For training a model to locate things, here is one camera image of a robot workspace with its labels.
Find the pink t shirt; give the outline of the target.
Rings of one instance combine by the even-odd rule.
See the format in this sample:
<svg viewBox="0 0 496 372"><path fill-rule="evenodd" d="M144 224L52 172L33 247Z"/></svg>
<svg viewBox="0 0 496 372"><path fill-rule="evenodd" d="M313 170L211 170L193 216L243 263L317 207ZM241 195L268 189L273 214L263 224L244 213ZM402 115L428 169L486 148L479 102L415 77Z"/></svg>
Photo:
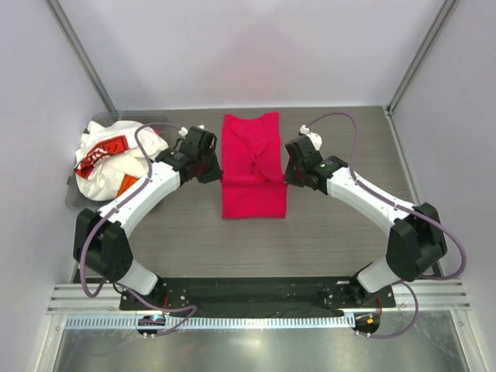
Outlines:
<svg viewBox="0 0 496 372"><path fill-rule="evenodd" d="M222 217L284 219L288 185L281 166L279 113L224 116L221 135Z"/></svg>

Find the clear plastic bin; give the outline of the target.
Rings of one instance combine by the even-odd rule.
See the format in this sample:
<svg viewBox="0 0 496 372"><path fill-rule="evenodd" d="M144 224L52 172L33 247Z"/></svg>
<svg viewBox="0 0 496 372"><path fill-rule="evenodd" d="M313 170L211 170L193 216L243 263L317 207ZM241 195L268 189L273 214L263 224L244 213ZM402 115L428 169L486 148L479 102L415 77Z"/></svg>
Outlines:
<svg viewBox="0 0 496 372"><path fill-rule="evenodd" d="M109 127L114 122L119 120L132 120L143 124L152 122L166 122L167 112L164 110L131 110L117 112L101 112L94 115L92 118L98 124ZM76 177L72 174L67 179L67 195L65 205L70 210L80 211L84 208L89 208L92 211L99 209L105 203L103 201L92 201L82 193L80 193Z"/></svg>

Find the white t shirt red print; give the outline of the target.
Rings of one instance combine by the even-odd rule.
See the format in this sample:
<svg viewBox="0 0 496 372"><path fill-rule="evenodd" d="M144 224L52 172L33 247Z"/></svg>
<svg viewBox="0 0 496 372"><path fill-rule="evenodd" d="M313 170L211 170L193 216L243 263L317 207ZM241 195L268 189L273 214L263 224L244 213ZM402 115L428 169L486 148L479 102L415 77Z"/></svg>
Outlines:
<svg viewBox="0 0 496 372"><path fill-rule="evenodd" d="M141 123L120 120L109 127L96 121L88 124L76 151L74 173L80 193L86 198L105 202L117 198L123 177L138 180L147 173L145 156L151 160L168 148L167 142L151 128L135 132Z"/></svg>

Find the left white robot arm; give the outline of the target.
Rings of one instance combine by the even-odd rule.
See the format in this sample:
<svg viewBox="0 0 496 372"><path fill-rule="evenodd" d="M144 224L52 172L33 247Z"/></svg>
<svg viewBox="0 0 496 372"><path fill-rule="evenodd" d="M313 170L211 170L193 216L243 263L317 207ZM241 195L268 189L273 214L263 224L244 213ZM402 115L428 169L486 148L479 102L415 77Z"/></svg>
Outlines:
<svg viewBox="0 0 496 372"><path fill-rule="evenodd" d="M90 269L104 281L123 287L149 309L164 303L164 281L138 262L129 238L140 221L184 183L221 179L216 145L216 135L201 126L181 130L176 145L147 160L145 175L128 191L96 211L86 208L79 213L73 256L79 263L82 284Z"/></svg>

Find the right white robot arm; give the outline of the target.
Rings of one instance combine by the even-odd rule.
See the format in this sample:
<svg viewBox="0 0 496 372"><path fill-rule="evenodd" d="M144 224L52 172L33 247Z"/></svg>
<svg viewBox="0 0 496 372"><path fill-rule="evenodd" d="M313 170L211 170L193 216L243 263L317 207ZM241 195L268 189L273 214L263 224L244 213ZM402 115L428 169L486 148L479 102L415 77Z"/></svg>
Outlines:
<svg viewBox="0 0 496 372"><path fill-rule="evenodd" d="M289 155L287 184L307 187L356 209L387 234L384 257L360 269L350 279L351 301L367 306L377 293L398 281L413 282L447 253L439 214L428 203L402 206L399 200L369 181L353 176L338 157L323 158L310 135L285 144Z"/></svg>

